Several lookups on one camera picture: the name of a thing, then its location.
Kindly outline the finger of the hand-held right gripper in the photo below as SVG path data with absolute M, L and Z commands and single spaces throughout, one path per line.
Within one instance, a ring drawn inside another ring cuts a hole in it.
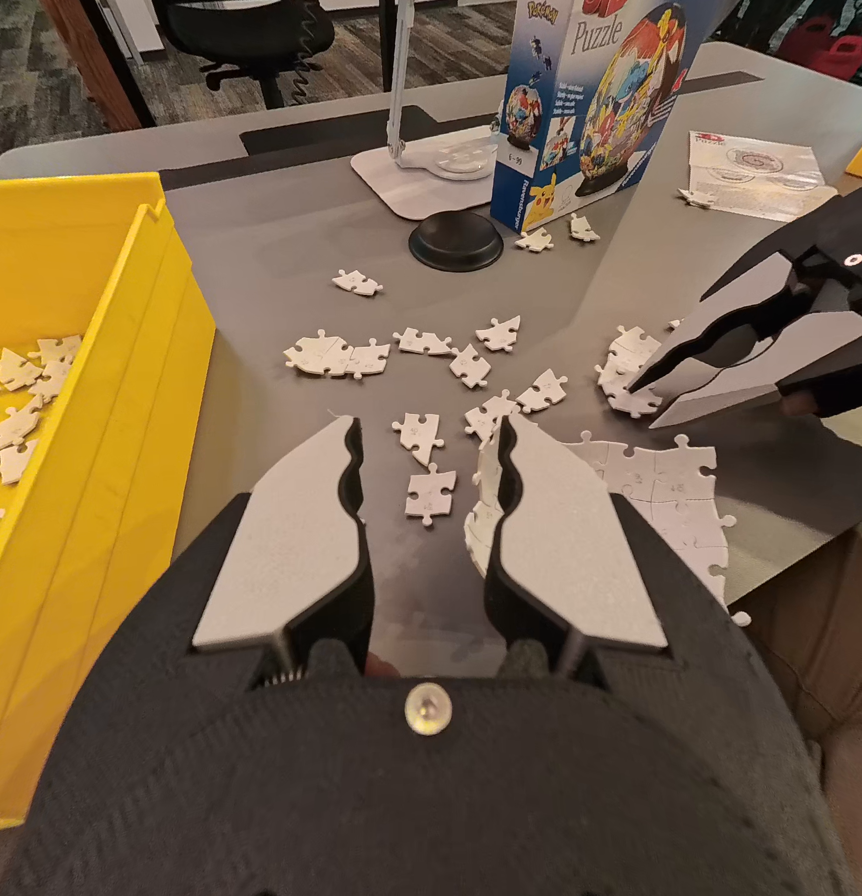
M 769 404 L 795 386 L 858 368 L 862 368 L 861 314 L 804 315 L 761 353 L 677 395 L 649 428 L 679 427 L 728 410 Z
M 775 252 L 698 302 L 627 386 L 631 394 L 684 394 L 705 385 L 759 342 L 758 315 L 788 287 L 793 264 Z

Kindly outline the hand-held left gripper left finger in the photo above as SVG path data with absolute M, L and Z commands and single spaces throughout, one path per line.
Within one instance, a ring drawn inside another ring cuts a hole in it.
M 318 642 L 349 651 L 366 670 L 373 572 L 360 470 L 362 427 L 332 423 L 260 477 L 213 584 L 192 647 L 265 648 L 278 670 L 306 670 Z

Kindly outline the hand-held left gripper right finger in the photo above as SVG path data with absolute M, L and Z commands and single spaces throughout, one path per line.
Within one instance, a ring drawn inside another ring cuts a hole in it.
M 560 678 L 592 647 L 665 650 L 612 495 L 591 466 L 519 415 L 501 424 L 496 461 L 503 514 L 483 597 L 506 645 L 538 643 Z

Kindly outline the curved joined puzzle strip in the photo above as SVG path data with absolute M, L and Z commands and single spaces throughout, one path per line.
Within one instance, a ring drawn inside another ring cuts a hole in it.
M 604 364 L 595 366 L 597 383 L 611 409 L 638 420 L 656 413 L 662 398 L 651 386 L 633 393 L 627 387 L 661 343 L 639 327 L 617 329 L 619 336 L 609 345 Z

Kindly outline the partly built white puzzle ball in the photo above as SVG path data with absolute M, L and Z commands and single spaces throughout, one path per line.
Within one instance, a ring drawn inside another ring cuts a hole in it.
M 504 515 L 497 497 L 502 474 L 500 429 L 496 424 L 481 443 L 478 470 L 472 476 L 480 498 L 463 526 L 468 553 L 482 575 L 487 572 L 495 524 Z M 584 431 L 580 442 L 564 446 L 593 469 L 609 492 L 626 498 L 723 609 L 728 609 L 726 579 L 719 571 L 728 567 L 724 530 L 737 521 L 716 509 L 716 477 L 707 474 L 716 469 L 716 450 L 690 446 L 684 434 L 677 435 L 674 442 L 674 448 L 663 451 L 631 448 L 621 442 L 595 440 L 590 431 Z

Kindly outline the heap of white puzzle pieces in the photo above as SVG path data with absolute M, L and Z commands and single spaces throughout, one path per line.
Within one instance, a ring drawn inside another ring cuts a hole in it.
M 67 383 L 83 336 L 36 343 L 36 349 L 26 354 L 8 347 L 0 352 L 0 523 Z

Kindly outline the white jointed lamp arm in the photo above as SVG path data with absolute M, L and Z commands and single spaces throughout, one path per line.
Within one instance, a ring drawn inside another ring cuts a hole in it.
M 394 164 L 398 167 L 403 167 L 403 153 L 405 151 L 405 143 L 401 138 L 403 94 L 408 65 L 410 34 L 414 23 L 415 2 L 399 1 L 396 3 L 396 6 L 387 145 L 389 155 Z

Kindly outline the joined white puzzle strip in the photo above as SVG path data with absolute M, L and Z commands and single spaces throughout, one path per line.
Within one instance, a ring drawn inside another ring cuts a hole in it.
M 317 377 L 350 376 L 360 381 L 369 375 L 379 375 L 386 367 L 390 344 L 378 344 L 371 339 L 367 345 L 356 346 L 341 337 L 327 336 L 318 330 L 314 337 L 304 337 L 284 351 L 285 365 L 299 372 Z

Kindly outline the colourful cardboard puzzle box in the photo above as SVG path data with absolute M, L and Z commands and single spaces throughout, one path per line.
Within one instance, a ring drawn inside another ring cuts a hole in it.
M 638 184 L 716 7 L 517 2 L 491 217 L 530 232 Z

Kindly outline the white printed instruction sheet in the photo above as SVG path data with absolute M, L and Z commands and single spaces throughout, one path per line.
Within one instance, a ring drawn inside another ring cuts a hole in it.
M 686 193 L 726 213 L 788 223 L 838 194 L 802 145 L 691 131 L 689 165 Z

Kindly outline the red plastic container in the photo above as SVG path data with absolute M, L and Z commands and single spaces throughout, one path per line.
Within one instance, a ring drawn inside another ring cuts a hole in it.
M 832 44 L 831 32 L 835 20 L 829 15 L 811 17 L 792 28 L 779 44 L 776 57 L 808 69 L 813 69 L 820 54 Z
M 843 35 L 831 39 L 816 51 L 808 67 L 844 82 L 850 81 L 862 65 L 862 36 Z

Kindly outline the black round stand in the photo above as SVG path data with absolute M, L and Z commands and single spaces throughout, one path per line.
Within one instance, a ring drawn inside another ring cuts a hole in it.
M 504 240 L 490 219 L 475 211 L 442 210 L 418 223 L 408 249 L 434 270 L 471 273 L 495 263 L 504 252 Z

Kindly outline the white rounded flat pad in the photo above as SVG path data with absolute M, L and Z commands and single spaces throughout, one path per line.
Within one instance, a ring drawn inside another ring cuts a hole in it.
M 437 152 L 466 141 L 494 142 L 488 126 L 444 133 L 405 143 L 403 167 L 387 148 L 359 152 L 350 160 L 353 171 L 397 216 L 420 221 L 442 210 L 470 210 L 490 202 L 493 174 L 476 181 L 444 180 L 429 170 Z

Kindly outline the black office chair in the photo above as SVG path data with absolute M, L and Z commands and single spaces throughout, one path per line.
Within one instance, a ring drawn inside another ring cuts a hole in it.
M 200 72 L 217 92 L 228 80 L 258 84 L 267 109 L 284 108 L 279 77 L 293 77 L 291 103 L 306 104 L 314 58 L 335 39 L 332 17 L 319 2 L 154 1 L 161 35 L 177 51 L 206 61 Z

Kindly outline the wooden post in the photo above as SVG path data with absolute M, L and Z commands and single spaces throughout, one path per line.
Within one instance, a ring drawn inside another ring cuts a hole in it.
M 41 1 L 41 5 L 107 127 L 112 132 L 155 127 L 99 3 Z

